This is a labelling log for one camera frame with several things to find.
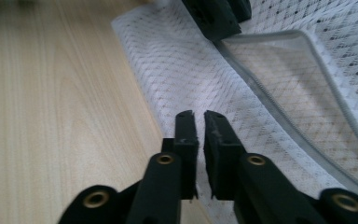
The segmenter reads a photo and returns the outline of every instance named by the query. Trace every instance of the white mesh bag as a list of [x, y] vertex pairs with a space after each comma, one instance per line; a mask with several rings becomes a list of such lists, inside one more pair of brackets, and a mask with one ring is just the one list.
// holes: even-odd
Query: white mesh bag
[[[358, 2], [251, 5], [243, 35], [217, 48], [180, 0], [113, 21], [160, 129], [173, 137], [175, 115], [191, 109], [202, 148], [203, 113], [216, 111], [249, 152], [271, 158], [300, 191], [358, 193]], [[201, 150], [197, 183], [211, 220], [235, 223], [232, 203], [210, 199]]]

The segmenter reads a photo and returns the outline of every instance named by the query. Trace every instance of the wood grain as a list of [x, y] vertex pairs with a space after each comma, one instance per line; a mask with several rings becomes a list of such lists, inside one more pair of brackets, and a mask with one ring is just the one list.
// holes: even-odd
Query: wood grain
[[[111, 20], [146, 1], [0, 1], [0, 223], [55, 223], [142, 178], [161, 133]], [[198, 202], [182, 223], [209, 223]]]

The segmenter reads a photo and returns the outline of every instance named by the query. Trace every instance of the brass ring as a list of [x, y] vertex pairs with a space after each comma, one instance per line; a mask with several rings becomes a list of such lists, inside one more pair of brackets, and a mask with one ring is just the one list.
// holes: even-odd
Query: brass ring
[[83, 205], [88, 208], [97, 208], [106, 204], [109, 194], [105, 190], [98, 190], [89, 194], [84, 200]]
[[351, 212], [358, 212], [358, 202], [351, 196], [345, 194], [335, 194], [333, 195], [333, 201], [343, 209], [346, 209]]
[[250, 162], [253, 165], [264, 165], [264, 164], [266, 164], [266, 161], [260, 156], [250, 156], [250, 157], [248, 157], [248, 162]]
[[167, 165], [173, 162], [173, 157], [170, 155], [161, 155], [157, 158], [159, 164]]

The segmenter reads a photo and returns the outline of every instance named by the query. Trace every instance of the wooden table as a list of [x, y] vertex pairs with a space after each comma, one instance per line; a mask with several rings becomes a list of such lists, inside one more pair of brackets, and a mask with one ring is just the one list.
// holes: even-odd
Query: wooden table
[[[146, 1], [0, 1], [0, 224], [142, 178], [162, 135], [111, 20]], [[209, 223], [197, 201], [182, 223]]]

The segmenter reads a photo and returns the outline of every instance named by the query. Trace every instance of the black object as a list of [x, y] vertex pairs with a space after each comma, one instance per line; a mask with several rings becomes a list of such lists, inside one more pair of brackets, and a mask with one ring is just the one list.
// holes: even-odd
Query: black object
[[[239, 223], [358, 223], [358, 195], [345, 189], [326, 189], [319, 200], [302, 194], [269, 158], [246, 152], [225, 116], [213, 111], [204, 116], [212, 192], [218, 200], [234, 201]], [[178, 114], [175, 137], [163, 139], [141, 181], [121, 192], [107, 186], [85, 189], [60, 223], [179, 223], [181, 200], [197, 195], [198, 145], [192, 111]]]
[[239, 22], [252, 17], [249, 0], [183, 0], [205, 37], [218, 41], [241, 32]]

